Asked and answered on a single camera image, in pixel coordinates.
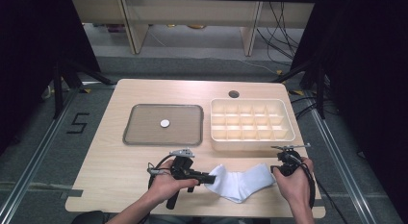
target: forearm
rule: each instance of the forearm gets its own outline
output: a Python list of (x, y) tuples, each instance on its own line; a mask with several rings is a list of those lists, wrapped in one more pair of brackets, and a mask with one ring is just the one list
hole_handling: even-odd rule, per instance
[(291, 204), (291, 211), (296, 224), (313, 224), (315, 219), (313, 218), (312, 209), (308, 204), (294, 203)]
[(138, 201), (119, 213), (108, 224), (135, 224), (139, 223), (160, 202), (151, 193), (145, 193)]

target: small white disc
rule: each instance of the small white disc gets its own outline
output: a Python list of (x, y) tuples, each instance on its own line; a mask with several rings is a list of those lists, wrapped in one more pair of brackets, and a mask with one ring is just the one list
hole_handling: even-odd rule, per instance
[(167, 119), (162, 120), (162, 121), (160, 122), (160, 125), (161, 125), (163, 128), (167, 128), (167, 127), (170, 125), (170, 121), (167, 120)]

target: white egg tray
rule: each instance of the white egg tray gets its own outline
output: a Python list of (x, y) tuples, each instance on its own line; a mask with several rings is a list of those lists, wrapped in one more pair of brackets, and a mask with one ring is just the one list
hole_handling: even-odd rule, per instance
[(218, 151), (259, 151), (290, 144), (294, 131), (279, 99), (214, 99), (211, 137)]

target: person's left hand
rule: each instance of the person's left hand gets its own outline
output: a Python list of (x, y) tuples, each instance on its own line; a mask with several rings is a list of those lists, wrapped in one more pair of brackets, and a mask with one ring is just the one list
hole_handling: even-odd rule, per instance
[(175, 180), (169, 170), (172, 164), (173, 160), (169, 160), (160, 166), (160, 168), (165, 170), (166, 174), (156, 175), (152, 186), (147, 191), (147, 193), (155, 198), (157, 203), (163, 203), (182, 188), (198, 185), (198, 181), (195, 179)]

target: wooden table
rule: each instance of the wooden table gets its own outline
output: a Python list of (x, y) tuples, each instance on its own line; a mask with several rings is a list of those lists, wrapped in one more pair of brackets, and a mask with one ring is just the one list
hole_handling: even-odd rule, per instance
[[(272, 149), (260, 152), (218, 152), (213, 149), (210, 132), (211, 100), (230, 98), (228, 93), (231, 90), (237, 91), (241, 99), (282, 100), (286, 104), (295, 132), (293, 144), (303, 144), (287, 91), (281, 84), (121, 80), (73, 186), (73, 189), (82, 190), (83, 193), (80, 197), (69, 197), (66, 209), (70, 212), (121, 212), (147, 191), (147, 164), (156, 164), (170, 151), (181, 149), (174, 146), (129, 146), (123, 143), (123, 132), (130, 111), (137, 104), (190, 104), (202, 107), (203, 141), (199, 146), (191, 148), (195, 154), (192, 166), (195, 170), (210, 172), (221, 163), (228, 171), (245, 171), (260, 162), (267, 165), (282, 164), (276, 158), (278, 152)], [(307, 156), (304, 148), (297, 151), (301, 156)], [(317, 201), (321, 199), (318, 190), (316, 198)], [(174, 210), (168, 210), (166, 203), (163, 203), (152, 213), (236, 217), (292, 216), (277, 184), (252, 194), (241, 204), (219, 197), (204, 186), (195, 187), (193, 193), (187, 193), (184, 189), (180, 191)], [(324, 217), (325, 208), (315, 206), (313, 214), (315, 218)]]

